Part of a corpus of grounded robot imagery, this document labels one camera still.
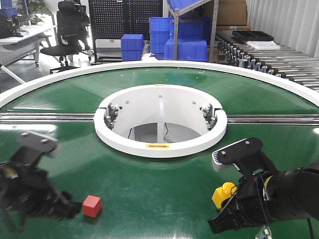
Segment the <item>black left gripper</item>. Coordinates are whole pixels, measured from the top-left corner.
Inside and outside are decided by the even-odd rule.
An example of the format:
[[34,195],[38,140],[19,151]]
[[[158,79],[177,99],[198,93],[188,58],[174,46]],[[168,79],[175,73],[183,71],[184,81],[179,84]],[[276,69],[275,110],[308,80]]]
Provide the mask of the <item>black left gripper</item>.
[[46,170],[12,161],[0,164],[0,218],[9,232],[21,233],[28,217],[72,219],[81,207],[70,193],[54,187]]

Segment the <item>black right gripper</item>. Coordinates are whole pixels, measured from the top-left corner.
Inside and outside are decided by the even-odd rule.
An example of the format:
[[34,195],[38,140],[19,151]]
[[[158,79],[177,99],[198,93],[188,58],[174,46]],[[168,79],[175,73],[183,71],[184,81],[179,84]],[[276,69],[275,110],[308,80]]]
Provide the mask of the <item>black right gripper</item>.
[[260,227],[280,220],[273,195],[279,175],[279,171],[260,171],[254,173],[251,180],[246,180],[242,175],[235,194],[222,202],[215,218],[208,220],[213,233]]

